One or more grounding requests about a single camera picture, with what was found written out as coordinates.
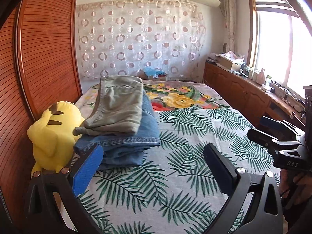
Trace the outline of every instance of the yellow flower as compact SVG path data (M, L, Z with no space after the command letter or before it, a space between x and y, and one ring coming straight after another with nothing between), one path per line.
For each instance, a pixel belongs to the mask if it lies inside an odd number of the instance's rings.
M149 92L147 92L147 93L146 93L146 95L148 95L150 99L153 99L153 98L158 97L158 95L157 95L157 94L155 94L155 93L153 93L153 92L150 92L150 91L149 91Z
M184 95L169 93L168 96L161 98L169 107L186 108L195 104L195 101Z
M196 101L196 103L197 103L197 104L201 104L201 105L203 105L205 102L204 102L204 101L202 101L202 100L197 100L197 101Z

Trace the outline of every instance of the cabinet door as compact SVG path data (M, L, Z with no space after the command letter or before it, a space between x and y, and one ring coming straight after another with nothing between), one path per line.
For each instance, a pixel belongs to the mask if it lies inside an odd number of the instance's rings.
M236 76L233 75L227 102L232 108L240 111L241 113L244 110L248 97L246 87L246 82L243 79L236 78Z
M261 92L261 90L250 91L248 99L242 114L251 122L255 127L259 124L260 118L265 113L266 107L269 103L269 97Z
M230 75L229 72L222 68L217 68L215 78L213 81L214 90L227 101L228 91L230 89Z
M210 63L205 64L204 82L210 87L213 87L213 79L215 77L214 66Z

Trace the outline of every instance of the window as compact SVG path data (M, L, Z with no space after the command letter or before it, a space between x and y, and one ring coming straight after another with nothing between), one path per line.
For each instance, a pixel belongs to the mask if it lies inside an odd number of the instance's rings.
M251 43L247 62L304 98L312 85L312 37L285 0L249 0Z

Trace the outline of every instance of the silver bolt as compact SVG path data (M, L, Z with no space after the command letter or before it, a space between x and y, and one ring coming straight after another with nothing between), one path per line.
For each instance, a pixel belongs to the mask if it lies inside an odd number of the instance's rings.
M68 167L62 168L61 173L63 174L69 173L69 168Z
M243 167L238 167L237 172L240 174L243 174L243 173L245 173L245 169Z
M40 171L35 171L34 172L34 174L33 174L33 176L35 177L35 178L37 178L37 177L39 177L40 176Z
M271 171L267 171L266 175L268 175L270 178L272 178L274 176L273 172L271 172Z

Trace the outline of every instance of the patterned curtain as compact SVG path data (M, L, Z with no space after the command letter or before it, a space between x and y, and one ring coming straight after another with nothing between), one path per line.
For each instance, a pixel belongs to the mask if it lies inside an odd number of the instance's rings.
M114 0L76 8L81 76L136 75L162 69L192 78L205 41L199 8L187 1Z
M235 53L236 0L223 0L223 2L227 27L227 52Z

